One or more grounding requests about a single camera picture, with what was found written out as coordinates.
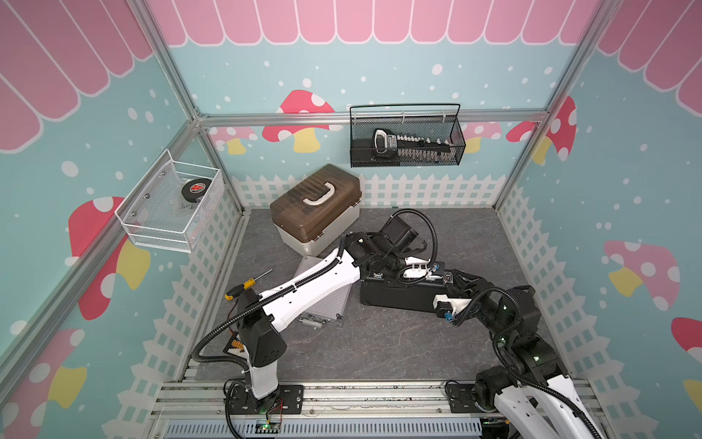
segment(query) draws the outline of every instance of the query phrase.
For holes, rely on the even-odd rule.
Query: white wire basket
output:
[[[212,184],[191,203],[180,191],[195,178],[210,178]],[[114,214],[134,245],[190,253],[223,193],[219,169],[177,162],[165,150]]]

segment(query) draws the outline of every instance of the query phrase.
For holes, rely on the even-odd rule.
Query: wall-mounted basket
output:
[[[197,178],[211,183],[188,202],[181,190]],[[114,213],[135,245],[190,253],[223,193],[219,169],[176,162],[166,150]]]
[[[351,167],[459,165],[465,150],[460,109],[451,103],[349,108]]]

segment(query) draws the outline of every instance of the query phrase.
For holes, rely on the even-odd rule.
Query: mushroom illustration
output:
[[[104,197],[82,204],[68,218],[68,233],[73,256],[66,259],[72,265],[98,235],[122,198]],[[78,300],[78,307],[86,320],[100,317],[110,304],[116,275],[120,274],[131,289],[141,284],[151,264],[151,253],[137,248],[127,236],[117,245],[112,255],[88,285]]]
[[[702,322],[678,317],[673,319],[670,331],[681,348],[685,349],[695,360],[702,362]]]
[[[71,407],[86,381],[88,370],[61,365],[84,337],[82,329],[64,329],[54,335],[2,408],[5,438],[35,439],[44,423],[48,401],[56,401],[64,409]]]
[[[497,140],[502,136],[502,128],[497,122],[469,122],[463,125],[465,153],[472,154],[480,151],[480,139]]]
[[[702,412],[702,381],[686,379],[682,382],[682,385],[685,386],[687,395],[689,395],[692,402],[697,406],[697,410]]]
[[[224,145],[231,155],[246,154],[246,148],[241,144],[241,139],[258,140],[258,136],[250,126],[213,127],[209,129],[212,141],[219,151],[224,151]]]
[[[577,130],[578,115],[575,101],[568,96],[563,106],[556,114],[556,118],[551,122],[551,126],[544,137],[539,141],[532,157],[534,163],[543,166],[546,163],[546,153],[553,145],[561,161],[568,158],[573,150],[575,135]],[[507,133],[507,140],[510,142],[521,142],[529,138],[534,129],[534,122],[522,122]]]
[[[607,241],[606,258],[623,266],[609,273],[609,279],[623,296],[631,297],[643,284],[651,294],[656,307],[665,311],[673,305],[680,291],[680,269],[670,250],[638,242]]]
[[[334,109],[324,99],[307,90],[293,90],[280,105],[276,113],[331,113]],[[314,129],[339,131],[341,125],[313,126],[266,126],[263,138],[269,142],[279,142],[290,136],[295,136],[295,152],[315,152],[319,150],[319,141],[314,135]]]

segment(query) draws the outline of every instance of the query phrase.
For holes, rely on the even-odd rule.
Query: white picket fence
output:
[[[524,272],[536,289],[539,307],[566,366],[574,376],[590,380],[592,389],[617,434],[630,438],[642,435],[654,439],[658,422],[639,411],[640,391],[624,384],[624,364],[607,354],[609,339],[595,331],[597,317],[583,309],[584,296],[573,291],[575,279],[567,277],[565,262],[556,259],[556,247],[549,247],[548,233],[541,232],[541,220],[530,209],[524,188],[515,188],[500,217]]]
[[[419,175],[407,178],[379,178],[374,175],[366,178],[359,176],[363,206],[395,207],[395,206],[462,206],[462,207],[492,207],[500,193],[505,176],[494,180],[492,176],[479,180],[477,176],[464,179],[458,176],[455,179],[448,175],[435,178],[433,175],[422,179]],[[286,180],[275,176],[268,180],[261,176],[258,180],[246,177],[240,181],[232,177],[232,184],[237,191],[237,196],[244,206],[268,207],[270,204],[301,182],[293,176]]]
[[[131,388],[117,395],[121,404],[119,414],[102,425],[108,439],[142,437],[145,419],[162,384],[175,378],[180,361],[189,354],[187,346],[194,335],[195,322],[224,259],[236,215],[233,203],[224,195],[213,218],[202,230],[188,264],[180,266],[181,279],[172,282],[173,298],[164,300],[164,317],[154,320],[154,338],[144,342],[144,361],[131,368],[134,375]]]

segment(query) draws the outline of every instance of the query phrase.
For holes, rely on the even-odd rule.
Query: hockey puck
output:
[[[180,193],[188,202],[197,203],[205,196],[205,192],[210,188],[210,184],[212,184],[212,180],[209,178],[191,180],[183,186],[183,190],[181,190]]]

